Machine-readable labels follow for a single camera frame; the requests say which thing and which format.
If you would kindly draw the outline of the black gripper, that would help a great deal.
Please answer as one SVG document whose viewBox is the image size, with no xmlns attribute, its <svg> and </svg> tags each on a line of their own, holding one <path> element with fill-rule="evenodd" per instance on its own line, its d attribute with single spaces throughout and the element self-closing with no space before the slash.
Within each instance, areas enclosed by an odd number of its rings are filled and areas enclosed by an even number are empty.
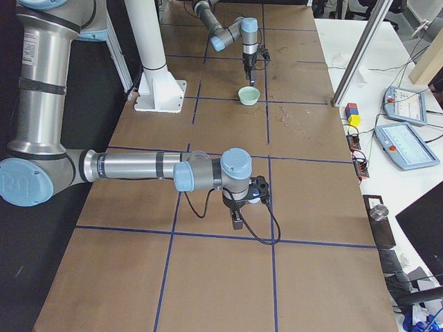
<svg viewBox="0 0 443 332">
<path fill-rule="evenodd" d="M 252 199 L 253 190 L 260 191 L 261 203 L 269 204 L 269 184 L 265 177 L 250 177 L 248 180 L 239 181 L 238 183 L 240 184 L 239 188 L 223 187 L 223 202 L 230 210 L 234 230 L 241 230 L 243 228 L 241 208 L 246 203 L 249 203 L 249 199 Z"/>
<path fill-rule="evenodd" d="M 261 56 L 264 60 L 264 66 L 257 68 L 255 66 L 257 58 Z M 249 75 L 249 85 L 255 86 L 255 70 L 264 70 L 270 62 L 270 54 L 267 48 L 258 48 L 253 54 L 243 53 L 243 64 L 246 75 Z"/>
</svg>

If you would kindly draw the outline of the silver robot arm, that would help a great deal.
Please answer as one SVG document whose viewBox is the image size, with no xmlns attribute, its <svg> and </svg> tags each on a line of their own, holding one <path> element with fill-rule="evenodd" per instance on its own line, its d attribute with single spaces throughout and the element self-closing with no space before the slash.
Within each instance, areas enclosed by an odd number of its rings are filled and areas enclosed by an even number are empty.
<svg viewBox="0 0 443 332">
<path fill-rule="evenodd" d="M 19 77 L 20 39 L 23 26 L 15 17 L 15 1 L 1 1 L 1 158 L 5 157 L 6 143 L 16 130 Z M 237 120 L 217 120 L 204 115 L 204 126 L 192 127 L 192 107 L 197 98 L 197 86 L 202 81 L 202 96 L 221 98 L 206 102 L 203 106 L 228 106 L 234 110 L 234 90 L 230 84 L 243 85 L 239 64 L 234 58 L 209 58 L 203 63 L 202 57 L 168 57 L 172 72 L 189 80 L 190 92 L 186 92 L 182 114 L 137 112 L 128 104 L 123 111 L 124 95 L 110 53 L 105 43 L 73 42 L 68 95 L 63 119 L 62 142 L 69 148 L 95 149 L 105 151 L 111 146 L 139 149 L 185 149 L 188 141 L 193 149 L 207 149 L 221 153 L 229 147 L 241 147 L 252 155 L 264 155 L 270 145 L 266 144 L 263 104 L 257 107 L 241 107 Z M 76 222 L 87 192 L 91 185 L 76 185 L 53 199 L 35 207 L 17 207 L 1 198 L 1 231 L 68 225 Z"/>
<path fill-rule="evenodd" d="M 230 26 L 223 27 L 211 10 L 217 1 L 192 1 L 195 15 L 207 28 L 210 43 L 220 52 L 236 42 L 242 40 L 242 61 L 246 79 L 250 86 L 255 86 L 256 71 L 263 70 L 270 60 L 268 49 L 260 44 L 258 35 L 260 30 L 255 17 L 238 17 Z"/>
</svg>

